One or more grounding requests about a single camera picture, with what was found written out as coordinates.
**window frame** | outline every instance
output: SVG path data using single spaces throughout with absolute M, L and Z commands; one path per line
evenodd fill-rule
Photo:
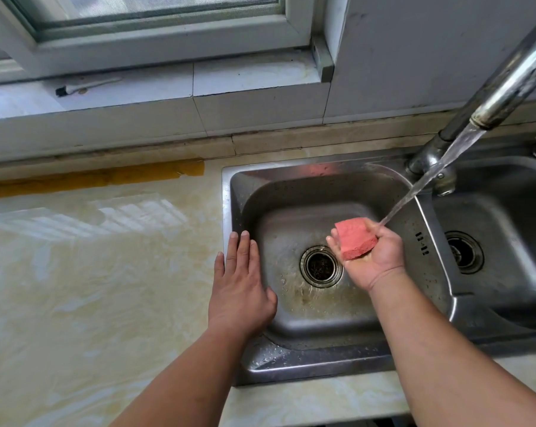
M 311 38 L 314 2 L 285 0 L 282 15 L 37 42 L 0 0 L 0 49 L 24 71 L 11 69 L 21 79 L 304 47 Z M 5 73 L 0 69 L 0 78 Z

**window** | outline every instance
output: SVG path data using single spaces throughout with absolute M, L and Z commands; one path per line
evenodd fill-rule
M 314 0 L 0 0 L 1 68 L 38 78 L 301 47 L 313 8 Z

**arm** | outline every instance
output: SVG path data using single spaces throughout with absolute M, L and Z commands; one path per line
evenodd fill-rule
M 278 298 L 260 281 L 260 256 L 247 231 L 217 255 L 209 326 L 116 418 L 111 427 L 218 425 L 244 346 L 276 314 Z
M 367 220 L 367 227 L 376 223 Z M 400 383 L 421 427 L 536 427 L 536 394 L 461 335 L 404 270 L 401 238 L 386 228 L 363 258 L 342 261 L 369 291 Z M 341 260 L 337 231 L 327 242 Z

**double sink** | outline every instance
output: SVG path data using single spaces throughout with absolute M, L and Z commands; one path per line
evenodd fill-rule
M 425 189 L 388 224 L 408 274 L 491 356 L 536 352 L 536 158 L 530 137 L 482 141 L 452 195 Z M 236 385 L 393 369 L 369 296 L 325 245 L 335 222 L 378 221 L 408 191 L 417 148 L 224 168 L 223 232 L 250 231 L 278 312 Z

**hand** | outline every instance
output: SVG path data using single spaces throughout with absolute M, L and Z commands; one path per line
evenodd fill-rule
M 365 218 L 364 224 L 369 230 L 378 226 L 378 223 L 367 218 Z M 331 229 L 331 236 L 326 238 L 329 248 L 347 270 L 351 280 L 358 287 L 367 291 L 371 291 L 374 285 L 385 276 L 405 272 L 402 238 L 385 227 L 380 227 L 376 235 L 377 245 L 369 253 L 351 261 L 343 260 L 337 229 Z
M 276 315 L 278 297 L 262 286 L 258 244 L 248 231 L 230 234 L 226 252 L 215 260 L 213 294 L 209 302 L 209 330 L 217 330 L 245 344 L 260 334 Z

